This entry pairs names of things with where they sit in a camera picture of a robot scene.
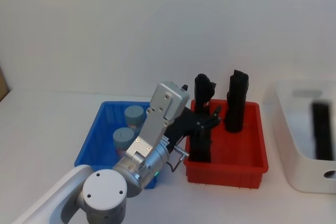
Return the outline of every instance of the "black object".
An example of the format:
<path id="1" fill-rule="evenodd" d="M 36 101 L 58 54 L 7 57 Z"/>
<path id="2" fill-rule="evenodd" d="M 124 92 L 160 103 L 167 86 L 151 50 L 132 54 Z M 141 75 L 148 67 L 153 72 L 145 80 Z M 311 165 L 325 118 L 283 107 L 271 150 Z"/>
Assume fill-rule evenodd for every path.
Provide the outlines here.
<path id="1" fill-rule="evenodd" d="M 209 101 L 215 94 L 216 84 L 203 73 L 195 78 L 195 114 L 199 117 L 200 124 L 209 117 Z M 194 162 L 211 162 L 211 128 L 197 131 L 190 136 L 189 160 Z"/>
<path id="2" fill-rule="evenodd" d="M 227 93 L 228 108 L 224 118 L 225 129 L 228 132 L 240 132 L 243 129 L 247 90 L 248 75 L 235 70 L 230 77 L 230 87 Z"/>
<path id="3" fill-rule="evenodd" d="M 184 108 L 182 114 L 168 126 L 164 135 L 169 139 L 169 153 L 185 136 L 190 136 L 190 161 L 211 161 L 211 129 L 220 124 L 220 106 L 209 114 L 208 102 L 215 94 L 216 84 L 210 82 L 205 74 L 195 78 L 195 112 Z"/>
<path id="4" fill-rule="evenodd" d="M 330 127 L 330 105 L 326 102 L 312 103 L 313 130 L 316 159 L 332 161 L 332 138 Z"/>
<path id="5" fill-rule="evenodd" d="M 171 153 L 174 150 L 174 146 L 179 144 L 186 136 L 191 136 L 191 145 L 199 145 L 202 149 L 201 145 L 204 144 L 202 142 L 202 135 L 204 132 L 219 125 L 221 122 L 219 113 L 220 106 L 212 115 L 208 115 L 207 117 L 199 116 L 185 107 L 182 114 L 167 127 L 164 133 L 164 135 L 169 139 L 169 144 L 166 146 L 169 153 Z"/>
<path id="6" fill-rule="evenodd" d="M 216 84 L 203 73 L 195 78 L 195 113 L 209 114 L 206 104 L 215 94 Z"/>

